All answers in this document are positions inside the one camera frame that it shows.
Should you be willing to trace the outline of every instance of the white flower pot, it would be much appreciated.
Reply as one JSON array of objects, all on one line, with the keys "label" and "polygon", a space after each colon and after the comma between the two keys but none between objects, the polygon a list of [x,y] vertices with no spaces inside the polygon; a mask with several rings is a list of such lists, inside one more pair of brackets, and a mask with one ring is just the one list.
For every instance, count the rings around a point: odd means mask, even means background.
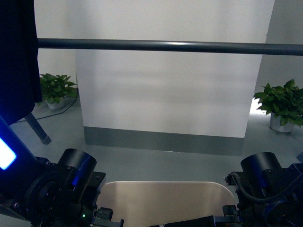
[{"label": "white flower pot", "polygon": [[291,132],[294,128],[294,124],[288,122],[286,125],[280,126],[281,116],[275,118],[274,113],[270,113],[270,128],[280,132]]},{"label": "white flower pot", "polygon": [[64,98],[60,98],[60,102],[59,103],[48,103],[48,107],[50,109],[60,109],[60,108],[63,108],[64,107]]}]

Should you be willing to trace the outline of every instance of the screw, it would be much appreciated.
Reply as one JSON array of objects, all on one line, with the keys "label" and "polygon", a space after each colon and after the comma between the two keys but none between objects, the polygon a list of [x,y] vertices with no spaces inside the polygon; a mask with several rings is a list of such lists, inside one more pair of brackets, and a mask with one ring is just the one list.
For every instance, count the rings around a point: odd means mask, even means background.
[{"label": "screw", "polygon": [[17,209],[17,208],[19,207],[19,205],[20,205],[20,204],[19,204],[18,202],[16,202],[16,203],[14,204],[14,208]]}]

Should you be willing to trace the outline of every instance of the black curtain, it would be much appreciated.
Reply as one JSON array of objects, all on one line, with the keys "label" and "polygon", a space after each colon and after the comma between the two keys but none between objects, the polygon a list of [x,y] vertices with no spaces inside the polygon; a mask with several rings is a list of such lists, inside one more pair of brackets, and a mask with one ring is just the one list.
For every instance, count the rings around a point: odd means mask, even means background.
[{"label": "black curtain", "polygon": [[34,0],[0,0],[0,115],[12,124],[42,101]]}]

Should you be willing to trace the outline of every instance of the glowing blue panel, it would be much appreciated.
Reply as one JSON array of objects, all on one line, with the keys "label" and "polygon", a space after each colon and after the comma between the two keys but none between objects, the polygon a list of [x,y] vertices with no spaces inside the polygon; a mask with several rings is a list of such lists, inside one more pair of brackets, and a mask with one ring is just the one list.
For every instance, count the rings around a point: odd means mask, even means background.
[{"label": "glowing blue panel", "polygon": [[6,170],[17,158],[17,155],[0,138],[0,168]]}]

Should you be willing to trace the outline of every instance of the white wall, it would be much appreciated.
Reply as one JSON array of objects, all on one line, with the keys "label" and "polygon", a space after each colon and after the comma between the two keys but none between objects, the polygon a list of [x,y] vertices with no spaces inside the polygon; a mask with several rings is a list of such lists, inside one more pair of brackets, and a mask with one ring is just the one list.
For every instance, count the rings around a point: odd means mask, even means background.
[{"label": "white wall", "polygon": [[[243,43],[265,42],[273,4],[274,0],[35,2],[38,37]],[[84,126],[245,135],[261,55],[101,50],[79,50],[76,55]],[[45,69],[50,65],[39,64]]]},{"label": "white wall", "polygon": [[[270,20],[266,43],[303,44],[303,1],[276,0]],[[294,79],[303,88],[303,57],[264,55],[259,70],[256,92],[263,91],[261,86],[284,85]]]},{"label": "white wall", "polygon": [[[35,19],[38,38],[73,38],[68,15],[70,1],[36,0]],[[76,82],[75,50],[39,49],[38,63],[42,74],[67,74]]]}]

